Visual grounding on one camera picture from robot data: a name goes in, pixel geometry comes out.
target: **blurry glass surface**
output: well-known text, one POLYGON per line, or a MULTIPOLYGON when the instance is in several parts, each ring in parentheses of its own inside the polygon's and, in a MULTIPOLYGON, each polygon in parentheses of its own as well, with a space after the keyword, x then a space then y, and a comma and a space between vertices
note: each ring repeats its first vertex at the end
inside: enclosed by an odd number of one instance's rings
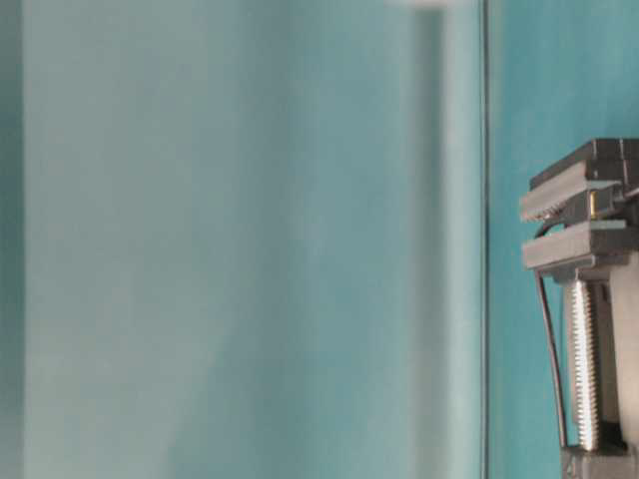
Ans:
POLYGON ((478 476, 477 4, 0 9, 3 477, 478 476))

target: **turquoise background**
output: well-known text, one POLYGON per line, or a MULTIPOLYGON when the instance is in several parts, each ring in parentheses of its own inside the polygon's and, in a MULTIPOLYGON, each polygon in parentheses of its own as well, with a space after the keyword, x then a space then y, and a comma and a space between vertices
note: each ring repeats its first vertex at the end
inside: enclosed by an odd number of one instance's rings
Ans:
POLYGON ((478 474, 474 3, 1 3, 3 477, 478 474))
POLYGON ((519 224, 517 200, 591 138, 637 136, 639 5, 491 0, 488 21, 490 477, 559 477, 541 310, 520 257, 534 226, 519 224))

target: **black wire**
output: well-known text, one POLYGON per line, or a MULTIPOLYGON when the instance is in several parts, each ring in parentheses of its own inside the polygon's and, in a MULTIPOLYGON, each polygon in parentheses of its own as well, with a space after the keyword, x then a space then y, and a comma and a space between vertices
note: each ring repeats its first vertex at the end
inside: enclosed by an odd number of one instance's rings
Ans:
MULTIPOLYGON (((559 222, 546 222, 537 231, 535 238, 543 237, 552 227, 558 225, 559 222)), ((559 359, 557 358, 557 347, 555 343, 555 335, 552 327, 552 319, 550 317, 550 308, 548 307, 548 296, 543 282, 543 277, 539 271, 535 272, 535 283, 537 285, 537 296, 541 303, 543 313, 543 323, 546 329, 546 341, 548 343, 548 353, 550 354, 550 369, 552 372, 552 383, 555 392, 555 409, 557 410, 557 427, 559 429, 559 444, 566 447, 566 413, 563 407, 563 387, 561 385, 561 375, 559 373, 559 359)))

